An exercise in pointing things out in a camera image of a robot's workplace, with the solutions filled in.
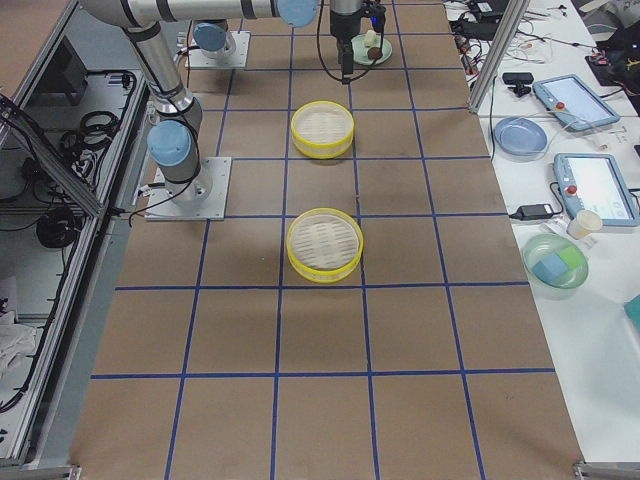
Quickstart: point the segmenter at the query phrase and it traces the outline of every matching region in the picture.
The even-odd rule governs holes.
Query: tablet
[[[560,153],[553,170],[567,213],[591,210],[603,225],[640,225],[640,214],[612,155]],[[572,187],[577,187],[574,194]]]
[[[620,116],[577,75],[565,75],[534,82],[536,97],[568,129],[581,131],[608,125]]]

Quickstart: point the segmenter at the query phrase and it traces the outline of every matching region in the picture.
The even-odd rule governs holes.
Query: blue object
[[[191,133],[174,120],[160,122],[149,131],[147,146],[153,158],[163,167],[181,164],[191,150]]]
[[[193,39],[201,49],[217,52],[224,48],[227,32],[215,23],[202,22],[193,29]]]
[[[317,0],[278,0],[280,18],[294,28],[309,25],[317,12]]]
[[[526,118],[500,120],[493,130],[498,145],[512,155],[535,155],[547,146],[547,135],[537,123]]]
[[[591,210],[609,227],[640,225],[635,206],[613,155],[602,153],[559,153],[553,172],[567,213],[575,218],[580,210]],[[569,187],[577,187],[572,195]]]
[[[567,128],[576,131],[609,125],[620,116],[577,75],[533,82],[536,97]]]
[[[554,252],[540,259],[531,271],[544,283],[553,284],[558,277],[569,271],[569,267],[562,258]]]
[[[638,332],[640,332],[640,295],[625,304],[624,311],[633,322]]]

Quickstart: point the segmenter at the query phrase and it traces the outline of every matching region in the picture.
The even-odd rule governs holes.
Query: wooden tabletop
[[[73,0],[2,0],[0,91],[11,98],[29,78],[40,52]]]

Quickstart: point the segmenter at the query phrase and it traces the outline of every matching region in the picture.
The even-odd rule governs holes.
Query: blue joint cap
[[[306,27],[318,13],[317,0],[278,0],[280,18],[294,28]]]
[[[199,23],[193,29],[193,39],[198,46],[209,52],[217,52],[227,41],[227,32],[214,23]]]
[[[189,129],[175,120],[160,122],[147,135],[151,156],[163,167],[180,165],[189,155],[191,143]]]

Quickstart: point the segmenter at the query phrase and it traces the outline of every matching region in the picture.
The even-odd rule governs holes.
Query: blue block
[[[625,304],[624,311],[627,312],[627,316],[640,332],[640,295]]]
[[[557,253],[552,253],[536,263],[531,271],[544,283],[554,283],[558,277],[569,271],[567,264]]]

